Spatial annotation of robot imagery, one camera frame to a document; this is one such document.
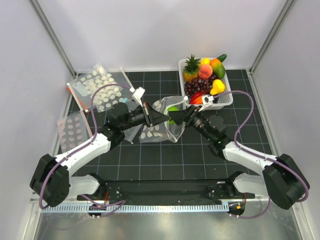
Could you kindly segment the green toy watermelon ball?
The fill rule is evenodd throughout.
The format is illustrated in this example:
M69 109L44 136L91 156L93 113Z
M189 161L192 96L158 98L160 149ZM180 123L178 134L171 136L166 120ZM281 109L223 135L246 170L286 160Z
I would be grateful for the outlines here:
M176 106L170 106L170 107L167 109L167 111L168 111L168 112L176 112L176 111L179 111L179 108L176 107ZM170 120L168 121L168 124L169 124L169 125L173 125L173 124L175 124L175 121L170 118Z

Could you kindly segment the white-dotted zip bag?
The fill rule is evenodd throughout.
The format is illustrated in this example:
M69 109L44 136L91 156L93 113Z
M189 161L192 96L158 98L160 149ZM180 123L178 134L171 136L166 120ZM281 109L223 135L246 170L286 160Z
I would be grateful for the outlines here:
M155 101L152 107L156 111L168 116L168 108L171 106L176 106L180 111L185 110L187 100L188 98L186 96L167 96ZM182 136L184 130L184 123L181 125L169 125L169 121L151 127L144 126L139 136L139 141L140 143L159 143L163 141L176 143Z

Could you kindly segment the orange green toy mango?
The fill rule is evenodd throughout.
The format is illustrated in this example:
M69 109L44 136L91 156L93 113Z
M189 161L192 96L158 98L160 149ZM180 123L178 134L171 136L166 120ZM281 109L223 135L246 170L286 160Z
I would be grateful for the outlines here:
M225 76L226 74L225 67L219 59L217 58L212 59L210 62L210 65L212 67L212 71L219 79L222 79Z

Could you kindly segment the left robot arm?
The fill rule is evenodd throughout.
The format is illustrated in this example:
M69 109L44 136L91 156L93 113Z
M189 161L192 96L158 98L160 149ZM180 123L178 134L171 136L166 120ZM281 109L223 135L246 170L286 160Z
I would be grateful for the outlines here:
M125 103L117 103L106 112L107 122L94 135L65 153L43 155L30 181L30 188L39 196L39 206L56 207L66 198L90 195L101 200L106 195L105 182L96 174L74 177L74 173L91 160L117 147L125 138L125 130L140 125L153 127L168 121L169 116L143 102L130 111Z

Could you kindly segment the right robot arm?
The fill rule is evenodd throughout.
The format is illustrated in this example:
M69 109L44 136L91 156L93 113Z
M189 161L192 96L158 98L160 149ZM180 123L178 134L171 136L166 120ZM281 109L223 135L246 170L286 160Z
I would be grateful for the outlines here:
M226 134L227 127L222 117L215 113L206 115L198 107L190 106L168 114L177 125L192 127L205 137L214 156L255 173L231 176L225 185L225 192L230 198L237 198L242 193L265 196L284 210L308 198L310 184L291 156L262 153L232 140Z

